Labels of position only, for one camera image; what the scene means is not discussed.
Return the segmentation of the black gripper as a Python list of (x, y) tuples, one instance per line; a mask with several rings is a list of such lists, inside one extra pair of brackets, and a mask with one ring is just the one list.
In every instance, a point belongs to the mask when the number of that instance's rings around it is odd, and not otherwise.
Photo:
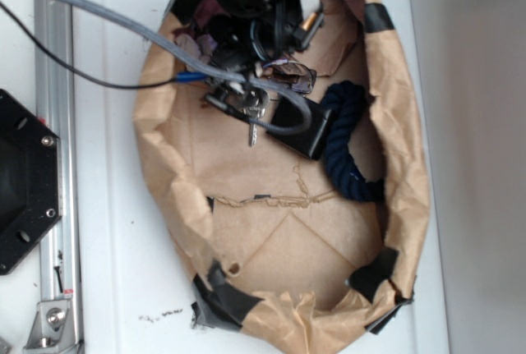
[(208, 32), (217, 43), (211, 64), (245, 71), (304, 50), (300, 0), (216, 0), (223, 13), (213, 16)]

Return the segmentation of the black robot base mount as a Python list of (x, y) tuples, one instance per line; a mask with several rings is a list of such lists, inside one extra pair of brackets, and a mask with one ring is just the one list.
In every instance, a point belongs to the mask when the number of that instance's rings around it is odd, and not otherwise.
[(10, 274), (60, 219), (59, 138), (1, 91), (1, 275)]

